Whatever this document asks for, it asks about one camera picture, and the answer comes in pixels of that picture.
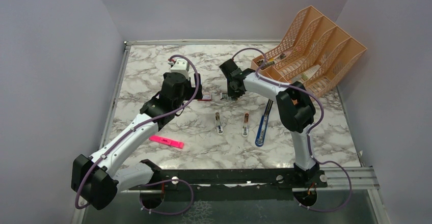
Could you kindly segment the red white staple box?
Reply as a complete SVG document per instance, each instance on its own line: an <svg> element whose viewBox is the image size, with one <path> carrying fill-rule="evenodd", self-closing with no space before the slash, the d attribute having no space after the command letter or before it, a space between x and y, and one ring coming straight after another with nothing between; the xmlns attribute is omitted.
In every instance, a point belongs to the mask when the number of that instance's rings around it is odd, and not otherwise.
<svg viewBox="0 0 432 224"><path fill-rule="evenodd" d="M203 93L202 98L198 99L199 101L211 101L212 94L211 93Z"/></svg>

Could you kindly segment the white stapler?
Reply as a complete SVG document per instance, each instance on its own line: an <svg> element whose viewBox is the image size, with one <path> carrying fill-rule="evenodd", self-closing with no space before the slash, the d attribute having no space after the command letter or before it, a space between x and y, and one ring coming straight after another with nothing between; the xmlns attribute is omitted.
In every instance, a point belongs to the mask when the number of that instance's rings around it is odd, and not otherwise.
<svg viewBox="0 0 432 224"><path fill-rule="evenodd" d="M224 133L223 125L222 125L222 121L221 121L221 117L220 117L219 112L215 113L215 128L216 128L217 134L222 135Z"/></svg>

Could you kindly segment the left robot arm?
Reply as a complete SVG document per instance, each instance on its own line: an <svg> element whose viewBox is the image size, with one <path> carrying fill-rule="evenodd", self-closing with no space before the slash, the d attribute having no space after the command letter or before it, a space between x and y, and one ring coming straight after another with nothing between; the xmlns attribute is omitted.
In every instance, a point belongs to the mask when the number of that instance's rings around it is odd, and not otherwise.
<svg viewBox="0 0 432 224"><path fill-rule="evenodd" d="M86 157L81 154L72 166L71 188L76 192L75 207L105 208L118 192L138 185L155 188L160 175L146 163L120 168L123 162L149 137L174 119L193 99L202 96L201 77L194 74L195 87L182 73L167 72L161 90L147 101L140 112L113 141ZM87 201L81 205L79 199Z"/></svg>

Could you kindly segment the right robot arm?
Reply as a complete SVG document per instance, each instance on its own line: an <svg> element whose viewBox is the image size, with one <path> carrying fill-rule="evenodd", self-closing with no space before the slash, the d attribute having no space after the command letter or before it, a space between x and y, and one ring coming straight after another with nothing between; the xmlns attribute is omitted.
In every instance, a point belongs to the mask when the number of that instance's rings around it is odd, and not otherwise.
<svg viewBox="0 0 432 224"><path fill-rule="evenodd" d="M225 61L219 68L227 79L228 96L239 98L246 92L251 92L277 104L281 123L292 136L295 153L294 181L301 187L312 183L319 171L309 136L316 110L303 84L277 82L250 68L241 70L233 59Z"/></svg>

